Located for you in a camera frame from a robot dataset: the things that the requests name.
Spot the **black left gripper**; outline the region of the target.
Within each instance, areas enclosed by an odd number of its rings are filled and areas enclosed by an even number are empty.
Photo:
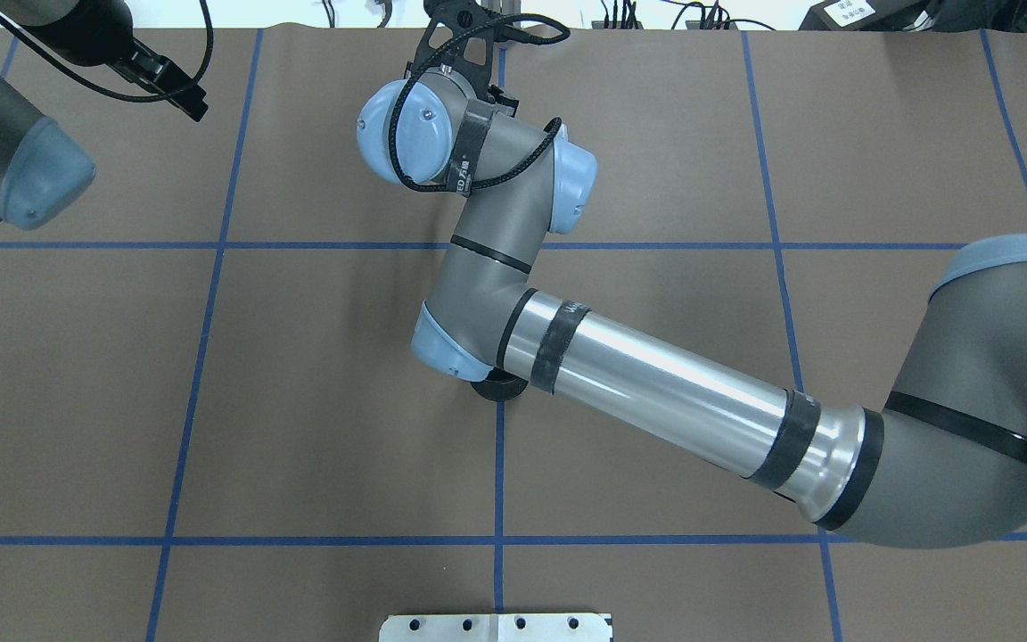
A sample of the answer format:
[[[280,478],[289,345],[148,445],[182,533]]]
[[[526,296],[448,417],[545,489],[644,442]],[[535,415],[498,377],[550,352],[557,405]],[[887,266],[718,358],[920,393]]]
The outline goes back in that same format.
[[[50,24],[50,49],[72,64],[93,66],[126,61],[135,84],[166,101],[200,122],[210,106],[205,89],[168,56],[135,52],[132,12],[125,1],[78,1],[66,15]]]

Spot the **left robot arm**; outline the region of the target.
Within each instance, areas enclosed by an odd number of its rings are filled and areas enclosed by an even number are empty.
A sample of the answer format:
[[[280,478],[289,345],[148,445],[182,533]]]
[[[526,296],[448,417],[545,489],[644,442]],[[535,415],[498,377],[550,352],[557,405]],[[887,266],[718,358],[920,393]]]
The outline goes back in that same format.
[[[207,112],[200,77],[140,41],[123,1],[0,1],[0,25],[97,95],[168,102],[196,121]],[[94,178],[94,160],[0,73],[0,224],[37,230]]]

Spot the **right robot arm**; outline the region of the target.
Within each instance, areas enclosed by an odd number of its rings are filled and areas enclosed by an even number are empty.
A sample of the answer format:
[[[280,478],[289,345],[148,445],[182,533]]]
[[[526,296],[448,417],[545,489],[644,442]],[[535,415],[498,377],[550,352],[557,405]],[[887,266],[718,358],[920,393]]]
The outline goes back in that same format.
[[[529,286],[587,206],[596,158],[459,73],[400,78],[357,117],[375,174],[451,179],[464,211],[425,296],[417,358],[583,403],[792,501],[860,543],[955,547],[1027,525],[1027,235],[959,249],[880,410],[830,407]]]

